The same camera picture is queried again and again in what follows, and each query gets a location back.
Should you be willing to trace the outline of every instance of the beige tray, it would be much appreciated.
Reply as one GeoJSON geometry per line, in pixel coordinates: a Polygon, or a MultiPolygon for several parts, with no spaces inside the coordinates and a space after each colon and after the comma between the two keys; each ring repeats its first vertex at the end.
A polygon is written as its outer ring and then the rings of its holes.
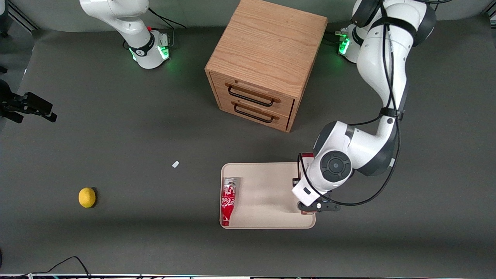
{"type": "MultiPolygon", "coordinates": [[[[229,226],[225,229],[308,229],[315,225],[315,214],[301,215],[298,199],[291,192],[297,164],[229,163],[222,167],[224,177],[239,177],[236,201],[229,226]]],[[[219,223],[222,214],[219,207],[219,223]]]]}

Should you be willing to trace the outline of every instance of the coca-cola can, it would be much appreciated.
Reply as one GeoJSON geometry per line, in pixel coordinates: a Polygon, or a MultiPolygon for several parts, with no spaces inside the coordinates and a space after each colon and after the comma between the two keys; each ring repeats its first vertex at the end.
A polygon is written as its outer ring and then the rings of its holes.
{"type": "Polygon", "coordinates": [[[223,226],[229,226],[229,220],[234,210],[234,202],[236,200],[236,187],[238,186],[239,178],[226,177],[222,186],[221,213],[223,226]]]}

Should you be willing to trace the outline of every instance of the yellow lemon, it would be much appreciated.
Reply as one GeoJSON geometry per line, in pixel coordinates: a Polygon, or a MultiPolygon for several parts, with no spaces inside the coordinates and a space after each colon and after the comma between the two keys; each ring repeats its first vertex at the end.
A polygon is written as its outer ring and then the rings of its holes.
{"type": "Polygon", "coordinates": [[[79,191],[79,204],[81,204],[84,208],[90,208],[95,204],[96,194],[95,191],[91,188],[83,188],[79,191]]]}

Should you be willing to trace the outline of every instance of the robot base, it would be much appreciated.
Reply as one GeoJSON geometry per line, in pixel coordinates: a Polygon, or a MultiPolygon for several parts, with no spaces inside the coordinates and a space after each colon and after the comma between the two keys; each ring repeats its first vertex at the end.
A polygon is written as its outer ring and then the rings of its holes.
{"type": "Polygon", "coordinates": [[[156,30],[152,30],[150,33],[155,37],[155,43],[146,56],[134,55],[130,50],[133,59],[144,69],[156,68],[170,56],[167,34],[162,34],[156,30]]]}
{"type": "Polygon", "coordinates": [[[341,43],[339,45],[338,53],[344,56],[348,61],[352,63],[357,63],[358,53],[360,52],[360,46],[355,40],[352,38],[351,33],[353,32],[353,28],[355,28],[354,24],[350,24],[346,27],[341,28],[341,33],[347,35],[348,42],[341,43]]]}

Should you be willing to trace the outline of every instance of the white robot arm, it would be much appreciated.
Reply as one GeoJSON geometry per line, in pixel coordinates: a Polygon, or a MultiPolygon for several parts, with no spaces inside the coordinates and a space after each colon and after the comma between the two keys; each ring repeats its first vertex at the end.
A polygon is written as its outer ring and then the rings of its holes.
{"type": "Polygon", "coordinates": [[[392,163],[397,121],[407,93],[406,58],[413,46],[430,35],[435,13],[417,0],[357,0],[352,21],[338,32],[344,38],[339,53],[357,63],[360,76],[382,99],[379,125],[375,135],[340,121],[323,128],[313,147],[314,160],[293,188],[307,207],[345,183],[353,170],[373,176],[392,163]]]}
{"type": "Polygon", "coordinates": [[[84,12],[115,28],[145,69],[158,67],[170,55],[166,34],[149,30],[138,17],[148,10],[148,0],[79,0],[84,12]]]}

